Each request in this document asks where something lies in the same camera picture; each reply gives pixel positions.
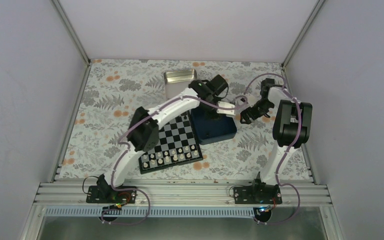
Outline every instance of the white wall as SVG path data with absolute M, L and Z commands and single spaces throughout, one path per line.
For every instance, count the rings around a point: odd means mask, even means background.
M 0 240 L 21 234 L 84 70 L 49 0 L 0 0 Z
M 286 68 L 346 239 L 384 239 L 384 1 L 328 0 Z
M 90 58 L 284 61 L 317 0 L 61 0 Z

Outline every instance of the robotic arm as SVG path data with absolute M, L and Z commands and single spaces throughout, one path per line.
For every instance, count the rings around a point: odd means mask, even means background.
M 295 104 L 291 101 L 291 96 L 284 93 L 280 85 L 275 85 L 274 79 L 267 78 L 261 82 L 261 99 L 257 100 L 252 95 L 239 97 L 235 105 L 221 101 L 218 95 L 228 87 L 226 80 L 217 75 L 211 81 L 201 80 L 192 81 L 179 95 L 166 101 L 163 104 L 145 110 L 139 107 L 133 115 L 127 134 L 127 143 L 123 143 L 122 155 L 113 164 L 112 168 L 99 176 L 97 187 L 104 198 L 108 198 L 112 187 L 121 186 L 129 170 L 135 167 L 137 159 L 145 152 L 151 150 L 159 141 L 159 129 L 170 120 L 180 114 L 202 106 L 210 115 L 226 114 L 235 116 L 238 110 L 248 107 L 240 113 L 240 122 L 250 124 L 251 120 L 256 120 L 261 116 L 268 116 L 269 108 L 278 107 L 276 120 L 273 126 L 273 137 L 276 140 L 271 155 L 266 166 L 258 174 L 255 188 L 267 185 L 275 185 L 275 170 L 288 145 L 294 140 L 298 124 L 291 117 L 298 116 Z M 294 144 L 287 155 L 289 158 L 302 143 L 307 142 L 310 134 L 311 123 L 311 104 L 300 103 L 300 113 L 302 117 L 302 128 L 298 141 Z

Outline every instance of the floral tablecloth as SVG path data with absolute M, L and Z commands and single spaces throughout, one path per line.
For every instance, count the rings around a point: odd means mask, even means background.
M 196 69 L 198 79 L 211 80 L 222 75 L 229 83 L 226 97 L 232 100 L 244 92 L 246 85 L 262 73 L 281 74 L 279 63 L 178 60 L 95 59 L 83 93 L 75 125 L 65 154 L 61 178 L 85 178 L 108 171 L 121 153 L 117 140 L 128 129 L 136 108 L 153 107 L 165 101 L 163 73 Z M 283 81 L 273 76 L 278 84 Z M 260 82 L 252 93 L 259 96 Z M 273 123 L 262 117 L 250 125 L 235 123 L 233 139 L 202 145 L 204 160 L 173 166 L 161 171 L 140 174 L 139 165 L 130 179 L 163 180 L 251 180 L 264 167 L 273 147 Z M 309 175 L 302 152 L 297 151 L 286 163 L 282 180 L 307 180 Z

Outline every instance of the chessboard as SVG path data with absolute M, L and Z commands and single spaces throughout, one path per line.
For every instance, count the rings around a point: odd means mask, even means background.
M 203 159 L 189 111 L 164 125 L 158 135 L 159 141 L 156 147 L 139 158 L 141 174 Z

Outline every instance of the gray floor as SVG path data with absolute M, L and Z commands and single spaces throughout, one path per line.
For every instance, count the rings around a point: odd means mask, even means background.
M 273 211 L 270 222 L 290 216 L 292 208 Z M 136 218 L 117 221 L 134 222 Z M 291 221 L 256 225 L 243 218 L 149 218 L 137 226 L 102 224 L 97 217 L 46 217 L 41 240 L 325 240 L 318 207 L 302 207 Z

